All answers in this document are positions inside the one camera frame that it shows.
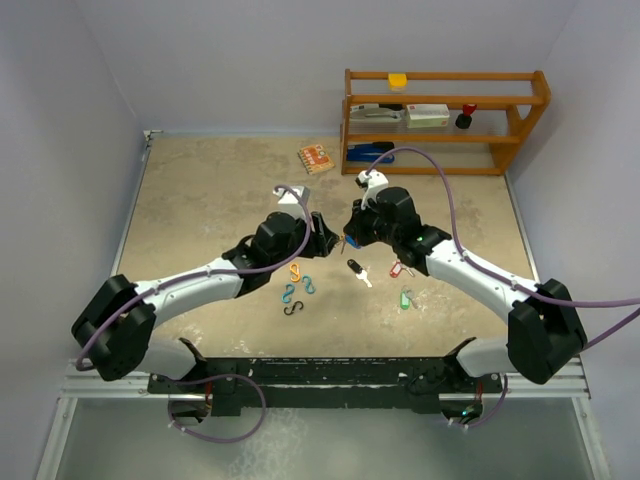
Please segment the silver key with dark-blue tag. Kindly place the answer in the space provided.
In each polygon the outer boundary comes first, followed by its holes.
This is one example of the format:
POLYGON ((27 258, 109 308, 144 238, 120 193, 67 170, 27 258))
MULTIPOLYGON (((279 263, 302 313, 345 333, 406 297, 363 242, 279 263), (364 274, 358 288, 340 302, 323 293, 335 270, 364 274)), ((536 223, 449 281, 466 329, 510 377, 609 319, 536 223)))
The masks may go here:
POLYGON ((345 236, 345 242, 351 245, 355 249, 360 249, 361 246, 357 243, 357 241, 349 235, 345 236))

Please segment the silver key with black tag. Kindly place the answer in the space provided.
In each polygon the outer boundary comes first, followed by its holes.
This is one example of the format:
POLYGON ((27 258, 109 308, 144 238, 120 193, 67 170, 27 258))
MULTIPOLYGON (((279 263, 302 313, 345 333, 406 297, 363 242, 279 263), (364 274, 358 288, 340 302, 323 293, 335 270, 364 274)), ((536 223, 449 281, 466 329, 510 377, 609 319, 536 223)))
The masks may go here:
POLYGON ((368 272, 354 259, 347 260, 347 266, 355 274, 358 280, 361 280, 368 288, 372 287, 372 284, 368 278, 368 272))

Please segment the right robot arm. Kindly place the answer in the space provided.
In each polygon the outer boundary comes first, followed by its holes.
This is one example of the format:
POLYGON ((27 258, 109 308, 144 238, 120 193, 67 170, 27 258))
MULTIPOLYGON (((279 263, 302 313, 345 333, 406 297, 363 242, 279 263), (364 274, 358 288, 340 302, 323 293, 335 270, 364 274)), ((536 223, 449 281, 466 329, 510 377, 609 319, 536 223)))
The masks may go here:
POLYGON ((562 283, 537 284, 515 275, 502 283, 487 275, 490 263, 458 252, 451 234, 423 223, 404 188, 385 188, 374 199, 354 201, 344 232, 361 247, 390 246, 402 264, 457 288, 505 322, 505 337, 471 339, 453 350, 455 360, 445 366, 444 376, 456 391, 469 390, 489 373, 518 373, 542 385, 587 343, 562 283))

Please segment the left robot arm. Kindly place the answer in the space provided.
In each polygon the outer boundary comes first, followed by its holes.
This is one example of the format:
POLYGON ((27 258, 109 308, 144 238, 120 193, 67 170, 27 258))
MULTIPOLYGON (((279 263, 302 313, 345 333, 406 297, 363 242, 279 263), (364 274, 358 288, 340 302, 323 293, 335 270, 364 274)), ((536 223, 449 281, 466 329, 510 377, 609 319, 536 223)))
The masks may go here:
POLYGON ((194 392, 205 382, 205 358, 191 341, 156 340, 153 330, 201 306, 261 288, 273 271, 298 257, 326 257, 338 241, 318 212, 308 220, 274 212, 255 233, 189 272, 139 282, 113 276, 71 328, 81 347, 76 368, 94 370, 105 381, 133 371, 156 374, 170 378, 184 392, 194 392))

